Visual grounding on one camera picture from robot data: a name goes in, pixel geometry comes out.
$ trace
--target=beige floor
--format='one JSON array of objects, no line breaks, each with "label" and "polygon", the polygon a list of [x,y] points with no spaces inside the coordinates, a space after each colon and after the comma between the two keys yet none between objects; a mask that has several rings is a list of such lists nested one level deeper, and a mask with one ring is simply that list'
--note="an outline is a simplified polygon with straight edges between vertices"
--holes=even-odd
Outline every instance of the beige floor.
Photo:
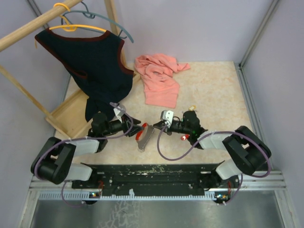
[{"label": "beige floor", "polygon": [[[191,62],[190,70],[174,75],[180,84],[176,116],[196,105],[200,124],[209,130],[235,130],[240,125],[251,128],[250,120],[242,96],[233,62]],[[71,80],[67,96],[77,89]],[[154,124],[160,120],[165,107],[144,103],[143,83],[138,82],[130,94],[121,102],[132,117],[142,123]],[[162,164],[162,163],[217,163],[229,158],[226,151],[194,149],[180,161],[171,162],[161,158],[156,149],[159,130],[155,130],[144,152],[137,150],[135,137],[110,140],[106,148],[97,154],[74,158],[74,162],[88,164]],[[180,140],[181,134],[161,137],[161,151],[169,158],[184,154],[189,148],[188,141]]]}]

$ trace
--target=pink towel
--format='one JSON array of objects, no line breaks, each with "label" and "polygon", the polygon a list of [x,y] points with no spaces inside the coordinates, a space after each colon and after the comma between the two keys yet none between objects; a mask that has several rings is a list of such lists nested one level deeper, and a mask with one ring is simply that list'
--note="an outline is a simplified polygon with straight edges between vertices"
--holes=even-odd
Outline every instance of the pink towel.
[{"label": "pink towel", "polygon": [[175,108],[180,85],[173,72],[190,69],[188,63],[178,64],[176,58],[164,54],[142,55],[135,59],[135,69],[144,83],[146,104]]}]

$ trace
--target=white cable tie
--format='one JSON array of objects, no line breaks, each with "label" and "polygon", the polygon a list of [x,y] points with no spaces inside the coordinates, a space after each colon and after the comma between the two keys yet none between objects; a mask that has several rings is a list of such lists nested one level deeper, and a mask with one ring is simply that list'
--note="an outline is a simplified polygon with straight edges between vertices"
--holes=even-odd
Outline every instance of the white cable tie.
[{"label": "white cable tie", "polygon": [[211,140],[211,143],[213,144],[213,147],[217,149],[216,144],[214,143],[214,141],[213,141],[213,139],[212,139],[215,132],[216,132],[216,130],[214,130],[214,131],[211,133],[210,140]]}]

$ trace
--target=black vest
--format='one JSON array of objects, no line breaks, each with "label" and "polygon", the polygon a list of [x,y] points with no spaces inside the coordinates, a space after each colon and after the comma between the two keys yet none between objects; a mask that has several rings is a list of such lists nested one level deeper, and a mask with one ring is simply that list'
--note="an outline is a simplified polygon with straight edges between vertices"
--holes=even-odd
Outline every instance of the black vest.
[{"label": "black vest", "polygon": [[37,34],[35,39],[64,65],[89,96],[85,119],[89,121],[100,111],[108,121],[112,120],[115,115],[109,103],[124,99],[133,82],[133,71],[120,61],[124,41],[109,31],[94,38],[67,38],[49,29]]}]

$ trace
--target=wooden rack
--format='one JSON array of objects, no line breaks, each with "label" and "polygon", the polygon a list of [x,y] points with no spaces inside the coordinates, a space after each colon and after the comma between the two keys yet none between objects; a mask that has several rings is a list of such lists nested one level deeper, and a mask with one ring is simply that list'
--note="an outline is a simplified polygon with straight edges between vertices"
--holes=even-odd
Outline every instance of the wooden rack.
[{"label": "wooden rack", "polygon": [[[82,0],[66,0],[63,3],[72,8]],[[109,19],[118,23],[114,0],[104,0]],[[58,17],[66,11],[65,7],[56,6],[41,16],[30,21],[21,28],[13,31],[7,36],[0,39],[0,52],[7,49],[17,41],[29,35],[36,29],[42,27],[52,19]],[[119,29],[116,25],[111,24],[112,33],[118,35]],[[126,66],[124,51],[121,52],[121,61]],[[0,65],[0,73],[2,73],[18,90],[20,90],[37,108],[39,108],[45,115],[48,121],[56,130],[58,130],[64,137],[75,138],[85,136],[90,128],[91,122],[85,120],[85,109],[87,95],[78,90],[73,93],[67,100],[65,100],[54,111],[49,112],[34,96],[30,94],[3,66]],[[140,80],[137,75],[133,78],[133,83]]]}]

